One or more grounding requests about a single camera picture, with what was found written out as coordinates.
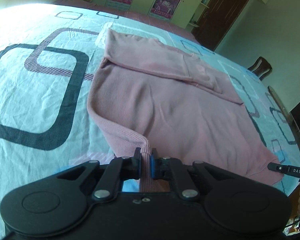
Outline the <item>pink knit sweater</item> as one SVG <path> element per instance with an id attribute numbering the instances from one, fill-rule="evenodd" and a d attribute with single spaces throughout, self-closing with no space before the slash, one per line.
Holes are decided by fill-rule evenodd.
<path id="1" fill-rule="evenodd" d="M 161 191 L 152 156 L 203 161 L 270 186 L 283 175 L 227 74 L 157 39 L 107 31 L 87 110 L 117 157 L 140 149 L 140 190 Z"/>

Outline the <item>dark wooden chair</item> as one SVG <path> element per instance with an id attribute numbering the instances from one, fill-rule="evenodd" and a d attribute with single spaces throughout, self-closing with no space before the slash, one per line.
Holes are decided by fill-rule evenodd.
<path id="1" fill-rule="evenodd" d="M 271 64 L 264 57 L 260 56 L 248 70 L 253 72 L 262 81 L 271 74 L 273 69 Z"/>

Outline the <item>patterned light blue bedsheet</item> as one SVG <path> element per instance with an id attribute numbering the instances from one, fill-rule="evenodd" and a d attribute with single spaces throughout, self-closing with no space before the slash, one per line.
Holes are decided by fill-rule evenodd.
<path id="1" fill-rule="evenodd" d="M 231 77 L 280 163 L 300 167 L 293 132 L 252 72 L 192 42 L 127 17 L 52 4 L 0 9 L 0 202 L 19 186 L 114 154 L 86 104 L 108 29 L 156 38 Z M 0 216 L 0 239 L 5 235 Z"/>

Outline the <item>dark brown wooden door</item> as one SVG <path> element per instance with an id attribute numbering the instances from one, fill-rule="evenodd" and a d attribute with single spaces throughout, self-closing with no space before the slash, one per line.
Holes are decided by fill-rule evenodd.
<path id="1" fill-rule="evenodd" d="M 249 0 L 210 0 L 192 34 L 205 48 L 214 51 Z"/>

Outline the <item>lower right pink poster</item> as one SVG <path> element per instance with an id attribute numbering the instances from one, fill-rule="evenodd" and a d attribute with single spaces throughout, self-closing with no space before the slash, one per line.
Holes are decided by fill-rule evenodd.
<path id="1" fill-rule="evenodd" d="M 179 2 L 180 0 L 155 0 L 149 14 L 153 17 L 158 16 L 165 20 L 170 20 Z"/>

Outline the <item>cream corner shelf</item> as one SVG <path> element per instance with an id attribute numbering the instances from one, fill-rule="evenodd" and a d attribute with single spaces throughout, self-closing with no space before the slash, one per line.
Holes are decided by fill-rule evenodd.
<path id="1" fill-rule="evenodd" d="M 200 18 L 205 14 L 205 11 L 209 9 L 209 4 L 210 0 L 201 0 L 199 3 L 198 7 L 194 11 L 194 14 L 192 18 L 190 19 L 186 29 L 189 31 L 193 31 L 193 29 L 196 29 L 199 27 L 199 20 Z"/>

